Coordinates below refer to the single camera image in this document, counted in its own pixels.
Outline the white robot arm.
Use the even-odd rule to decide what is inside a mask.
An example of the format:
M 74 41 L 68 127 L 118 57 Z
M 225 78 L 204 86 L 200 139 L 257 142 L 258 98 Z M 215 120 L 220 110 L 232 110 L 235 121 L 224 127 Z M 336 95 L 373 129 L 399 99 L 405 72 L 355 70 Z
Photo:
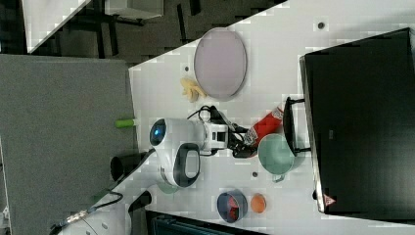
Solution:
M 152 150 L 146 161 L 121 184 L 124 201 L 131 205 L 157 184 L 174 190 L 192 186 L 201 173 L 201 158 L 230 150 L 235 158 L 248 158 L 256 147 L 243 138 L 248 131 L 221 117 L 211 120 L 161 118 L 149 133 Z

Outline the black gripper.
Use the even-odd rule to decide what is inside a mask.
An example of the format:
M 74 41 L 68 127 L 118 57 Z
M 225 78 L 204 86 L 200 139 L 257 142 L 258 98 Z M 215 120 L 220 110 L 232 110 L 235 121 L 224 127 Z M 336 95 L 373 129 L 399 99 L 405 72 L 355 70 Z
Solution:
M 257 152 L 256 138 L 257 134 L 252 128 L 244 128 L 232 123 L 229 128 L 228 148 L 232 151 L 233 157 L 237 159 L 254 157 Z

